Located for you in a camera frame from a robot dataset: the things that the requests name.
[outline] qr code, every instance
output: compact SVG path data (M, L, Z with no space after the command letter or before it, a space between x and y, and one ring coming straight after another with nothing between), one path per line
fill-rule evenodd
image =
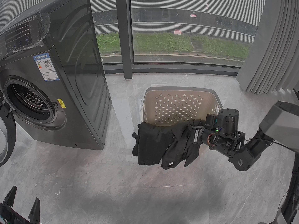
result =
M51 61L50 60L44 60L44 65L46 68L52 67Z

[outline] grass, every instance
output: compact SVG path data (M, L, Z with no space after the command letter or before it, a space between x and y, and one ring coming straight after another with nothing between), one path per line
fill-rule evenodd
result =
M204 35L193 35L190 37L189 35L174 35L172 33L135 33L133 38L134 51L136 53L198 51L246 58L251 46L250 44L211 38ZM101 53L119 52L121 50L118 33L99 34L97 35L97 42Z
M171 33L136 33L133 36L134 49L140 52L147 51L191 51L193 50L190 37Z
M241 58L247 57L251 46L250 44L211 38L204 35L195 35L192 40L202 44L203 52Z
M97 44L101 53L121 50L118 33L98 34Z

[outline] curtain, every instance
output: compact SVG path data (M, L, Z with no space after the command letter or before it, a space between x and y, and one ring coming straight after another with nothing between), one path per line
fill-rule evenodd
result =
M256 94L293 89L299 81L299 1L266 0L255 40L237 80Z

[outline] gray washing machine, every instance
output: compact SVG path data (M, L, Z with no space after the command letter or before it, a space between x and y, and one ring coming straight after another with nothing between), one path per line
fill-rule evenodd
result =
M14 120L35 140L102 150L111 107L90 0L45 0L0 33L0 166Z

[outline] metal pole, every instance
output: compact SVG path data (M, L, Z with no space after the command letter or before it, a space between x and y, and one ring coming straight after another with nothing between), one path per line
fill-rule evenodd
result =
M129 0L116 0L116 11L123 62L123 74L125 79L132 79L133 46Z

